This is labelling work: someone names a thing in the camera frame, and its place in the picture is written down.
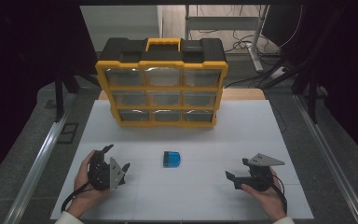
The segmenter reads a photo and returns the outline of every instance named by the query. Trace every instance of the floor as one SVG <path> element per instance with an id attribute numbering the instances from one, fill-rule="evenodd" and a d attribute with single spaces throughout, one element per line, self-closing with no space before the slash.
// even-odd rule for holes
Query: floor
<path id="1" fill-rule="evenodd" d="M 241 10 L 238 6 L 220 7 L 220 9 L 221 13 L 224 13 L 223 15 L 239 13 Z M 196 8 L 191 10 L 193 10 L 192 13 L 197 13 Z M 182 15 L 184 11 L 181 7 L 169 6 L 164 9 L 164 13 Z M 207 14 L 209 11 L 206 6 L 202 6 L 202 12 L 199 7 L 199 13 Z M 257 15 L 257 7 L 254 7 L 249 13 Z M 166 18 L 164 22 L 165 37 L 174 36 L 175 31 L 181 32 L 180 29 L 169 31 L 169 27 L 175 27 L 173 20 L 170 21 L 168 16 L 164 16 L 164 18 Z M 233 32 L 226 33 L 227 35 L 221 36 L 225 36 L 222 39 L 225 48 L 229 49 L 236 39 L 231 38 Z M 192 32 L 194 39 L 200 38 L 199 35 L 220 36 L 217 32 L 210 34 Z M 265 44 L 260 41 L 262 49 Z M 268 48 L 266 49 L 275 50 L 272 45 Z M 231 85 L 230 88 L 253 88 L 261 81 L 270 80 L 270 77 L 264 79 L 255 72 L 246 49 L 235 51 L 227 55 L 230 69 L 225 86 L 243 80 Z M 266 60 L 268 61 L 263 63 L 266 69 L 271 67 L 270 63 L 276 62 L 275 58 Z M 271 103 L 275 118 L 281 128 L 283 140 L 315 216 L 313 220 L 296 220 L 296 223 L 358 223 L 357 216 L 354 216 L 350 209 L 350 202 L 358 202 L 358 146 L 330 115 L 324 106 L 322 92 L 320 92 L 321 97 L 316 106 L 316 116 L 319 122 L 316 126 L 308 123 L 307 116 L 303 114 L 304 108 L 301 107 L 306 92 L 304 95 L 294 96 L 290 91 L 294 78 L 289 78 L 264 90 L 264 93 Z M 58 198 L 62 183 L 76 153 L 92 104 L 100 93 L 99 88 L 81 77 L 77 80 L 81 90 L 75 96 L 70 110 L 68 110 L 69 114 L 62 128 L 63 132 L 51 150 L 43 173 L 40 176 L 32 176 L 34 179 L 40 179 L 31 192 L 29 202 L 24 204 L 23 214 L 19 215 L 20 223 L 54 223 L 49 220 L 49 213 Z M 34 161 L 38 158 L 38 153 L 43 147 L 48 133 L 55 125 L 54 92 L 52 84 L 39 91 L 38 103 L 33 115 L 0 166 L 0 223 L 4 222 L 12 204 L 16 202 L 28 172 L 32 171 Z M 65 97 L 72 97 L 72 95 L 65 92 Z M 324 144 L 320 144 L 321 139 L 318 140 L 312 131 L 315 128 L 323 135 L 322 142 Z M 331 160 L 331 157 L 326 157 L 326 149 L 331 152 L 334 160 Z"/>

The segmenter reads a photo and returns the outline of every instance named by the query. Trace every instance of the hand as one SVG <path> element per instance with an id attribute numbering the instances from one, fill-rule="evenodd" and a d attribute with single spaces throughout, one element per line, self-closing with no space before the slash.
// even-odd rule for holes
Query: hand
<path id="1" fill-rule="evenodd" d="M 276 176 L 277 174 L 275 173 L 275 171 L 272 170 L 272 168 L 270 169 L 272 174 Z M 275 186 L 278 189 L 281 189 L 281 185 L 279 184 L 278 179 L 276 177 L 273 177 L 273 179 Z M 261 203 L 261 206 L 267 213 L 269 220 L 271 220 L 272 222 L 278 221 L 279 219 L 286 217 L 286 214 L 283 210 L 281 198 L 273 188 L 269 188 L 264 192 L 259 192 L 245 184 L 241 184 L 241 188 Z"/>
<path id="2" fill-rule="evenodd" d="M 79 171 L 75 177 L 74 190 L 79 189 L 89 181 L 89 177 L 87 175 L 88 166 L 94 153 L 95 150 L 92 150 L 91 153 L 86 157 L 86 159 L 81 162 Z M 97 204 L 98 201 L 107 196 L 110 192 L 110 189 L 93 189 L 93 186 L 91 184 L 88 184 L 85 190 L 85 192 L 82 192 L 75 196 L 75 198 L 72 200 L 71 205 L 66 210 L 66 212 L 70 213 L 76 218 L 80 218 L 81 216 L 83 216 L 84 213 L 91 209 L 91 207 Z"/>

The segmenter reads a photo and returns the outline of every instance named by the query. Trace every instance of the white table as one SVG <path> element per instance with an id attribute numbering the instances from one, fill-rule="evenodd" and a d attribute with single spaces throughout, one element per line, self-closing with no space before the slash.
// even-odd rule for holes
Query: white table
<path id="1" fill-rule="evenodd" d="M 242 158 L 258 152 L 285 162 L 274 170 L 282 180 L 288 215 L 313 218 L 269 101 L 222 101 L 213 128 L 119 127 L 108 101 L 95 101 L 86 129 L 51 218 L 61 214 L 73 191 L 80 162 L 92 149 L 115 144 L 105 155 L 131 167 L 126 184 L 83 216 L 125 221 L 242 221 L 267 219 L 246 192 L 234 189 L 225 171 L 245 176 Z M 178 168 L 163 168 L 163 152 L 178 151 Z"/>

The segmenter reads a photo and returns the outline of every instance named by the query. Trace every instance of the yellow organizer box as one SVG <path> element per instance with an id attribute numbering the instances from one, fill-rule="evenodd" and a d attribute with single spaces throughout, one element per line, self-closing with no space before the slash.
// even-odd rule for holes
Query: yellow organizer box
<path id="1" fill-rule="evenodd" d="M 218 38 L 110 38 L 95 67 L 121 126 L 216 124 L 228 70 Z"/>

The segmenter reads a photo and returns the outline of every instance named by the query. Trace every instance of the cable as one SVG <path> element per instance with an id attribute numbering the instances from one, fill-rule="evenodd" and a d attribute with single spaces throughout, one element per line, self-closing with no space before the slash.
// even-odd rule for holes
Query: cable
<path id="1" fill-rule="evenodd" d="M 301 6 L 301 8 L 300 8 L 300 16 L 298 18 L 298 23 L 297 23 L 295 31 L 293 32 L 292 36 L 290 36 L 290 38 L 286 42 L 284 42 L 283 44 L 278 46 L 278 49 L 281 49 L 283 46 L 285 46 L 287 43 L 289 43 L 293 39 L 293 37 L 296 35 L 296 33 L 298 31 L 298 27 L 301 24 L 301 19 L 302 19 L 302 16 L 303 16 L 302 14 L 303 14 L 303 6 Z M 264 53 L 272 53 L 272 52 L 275 53 L 277 51 L 270 51 L 270 52 L 264 52 Z"/>
<path id="2" fill-rule="evenodd" d="M 264 63 L 264 64 L 266 64 L 266 65 L 274 65 L 275 63 L 268 63 L 268 62 L 266 62 L 263 58 L 264 57 L 267 57 L 267 56 L 265 56 L 265 55 L 260 55 L 260 56 L 258 56 L 258 58 L 260 59 L 260 61 L 262 62 L 262 63 Z"/>
<path id="3" fill-rule="evenodd" d="M 246 45 L 246 44 L 252 44 L 252 42 L 249 41 L 249 40 L 244 40 L 244 39 L 246 39 L 246 38 L 248 38 L 248 37 L 251 37 L 251 36 L 253 36 L 253 35 L 247 35 L 247 36 L 244 36 L 244 37 L 241 38 L 241 39 L 238 39 L 234 34 L 235 34 L 235 31 L 232 33 L 232 36 L 233 36 L 235 39 L 237 39 L 238 41 L 236 41 L 236 42 L 234 42 L 234 43 L 232 44 L 232 49 L 225 50 L 225 52 L 230 52 L 230 51 L 232 51 L 232 50 L 234 50 L 234 49 L 248 49 L 248 48 L 250 48 L 250 45 Z"/>
<path id="4" fill-rule="evenodd" d="M 242 9 L 243 9 L 243 5 L 241 6 L 240 15 L 241 15 L 241 13 L 242 13 Z"/>
<path id="5" fill-rule="evenodd" d="M 89 179 L 89 181 L 87 181 L 86 184 L 82 185 L 80 188 L 78 188 L 77 190 L 75 190 L 74 192 L 72 192 L 66 199 L 65 201 L 63 201 L 62 203 L 62 206 L 61 206 L 61 212 L 65 211 L 66 210 L 66 205 L 71 202 L 75 196 L 81 194 L 81 193 L 84 193 L 86 191 L 90 191 L 90 190 L 93 190 L 93 189 L 86 189 L 86 187 L 89 185 L 89 183 L 91 183 L 92 180 L 94 180 L 97 176 L 99 176 L 101 174 L 101 170 L 99 170 L 97 172 L 97 174 L 95 174 L 95 176 L 93 176 L 91 179 Z"/>
<path id="6" fill-rule="evenodd" d="M 267 183 L 272 189 L 275 190 L 275 192 L 277 192 L 278 196 L 281 198 L 281 202 L 282 202 L 282 205 L 283 205 L 283 212 L 285 214 L 287 214 L 287 200 L 286 200 L 286 197 L 284 197 L 284 193 L 282 193 L 282 191 L 274 184 L 274 182 L 272 181 L 272 183 L 266 179 L 264 176 L 262 176 L 260 173 L 258 172 L 255 172 L 253 171 L 253 173 L 257 174 L 257 177 L 261 178 L 265 183 Z M 283 183 L 282 181 L 280 180 L 280 178 L 278 178 L 278 180 L 281 182 L 282 184 L 282 188 L 284 190 L 284 186 L 283 186 Z"/>
<path id="7" fill-rule="evenodd" d="M 255 8 L 258 10 L 258 18 L 261 17 L 261 5 L 259 5 L 260 8 L 257 8 L 257 5 L 255 5 Z"/>
<path id="8" fill-rule="evenodd" d="M 228 16 L 233 10 L 233 6 L 231 5 L 231 9 L 230 9 L 230 11 L 228 12 L 228 14 L 226 15 L 226 16 Z M 196 13 L 196 16 L 199 16 L 199 5 L 197 5 L 197 13 Z M 201 11 L 201 13 L 202 13 L 202 16 L 205 16 L 205 14 L 204 14 L 204 12 L 203 12 L 203 10 L 202 10 L 202 5 L 200 5 L 200 11 Z M 220 31 L 220 30 L 211 30 L 211 31 L 200 31 L 199 30 L 199 33 L 200 34 L 210 34 L 210 33 L 214 33 L 214 32 L 216 32 L 216 31 Z"/>
<path id="9" fill-rule="evenodd" d="M 268 76 L 271 75 L 271 71 L 275 71 L 275 69 L 278 68 L 279 66 L 281 66 L 281 65 L 284 63 L 284 61 L 285 61 L 284 58 L 280 58 L 280 59 L 274 64 L 274 66 L 273 66 L 271 69 L 268 70 L 268 71 L 269 71 Z M 257 84 L 256 87 L 257 87 L 257 88 L 260 88 L 261 83 L 263 83 L 263 81 L 265 81 L 268 76 L 263 77 L 263 78 L 258 82 L 258 84 Z"/>
<path id="10" fill-rule="evenodd" d="M 225 89 L 225 88 L 228 88 L 228 87 L 230 87 L 230 86 L 232 86 L 232 85 L 234 85 L 234 84 L 237 84 L 237 83 L 240 83 L 240 82 L 244 82 L 244 81 L 247 81 L 247 80 L 251 80 L 251 79 L 254 79 L 254 78 L 257 78 L 257 77 L 262 77 L 262 76 L 264 76 L 264 75 L 265 75 L 265 74 L 261 74 L 261 75 L 258 75 L 258 76 L 256 76 L 256 77 L 248 77 L 248 78 L 245 78 L 245 79 L 241 79 L 241 80 L 238 80 L 238 81 L 231 82 L 231 83 L 227 84 L 227 85 L 224 87 L 224 89 Z"/>
<path id="11" fill-rule="evenodd" d="M 266 99 L 269 100 L 269 103 L 270 103 L 270 104 L 272 105 L 272 107 L 275 108 L 275 110 L 278 112 L 278 115 L 279 115 L 279 117 L 281 118 L 281 121 L 283 122 L 284 128 L 283 128 L 282 130 L 281 130 L 281 128 L 280 128 L 280 132 L 281 132 L 281 133 L 286 132 L 286 130 L 287 130 L 287 125 L 286 125 L 286 122 L 284 121 L 284 119 L 283 119 L 283 117 L 282 117 L 281 111 L 279 111 L 278 107 L 276 107 L 275 104 L 273 104 L 273 103 L 270 101 L 270 99 L 268 99 L 268 97 L 266 97 Z"/>
<path id="12" fill-rule="evenodd" d="M 283 182 L 280 180 L 280 178 L 279 177 L 277 177 L 276 175 L 272 175 L 272 176 L 274 176 L 275 178 L 277 178 L 278 180 L 279 180 L 279 182 L 281 183 L 281 186 L 282 186 L 282 194 L 284 195 L 284 184 L 283 184 Z"/>

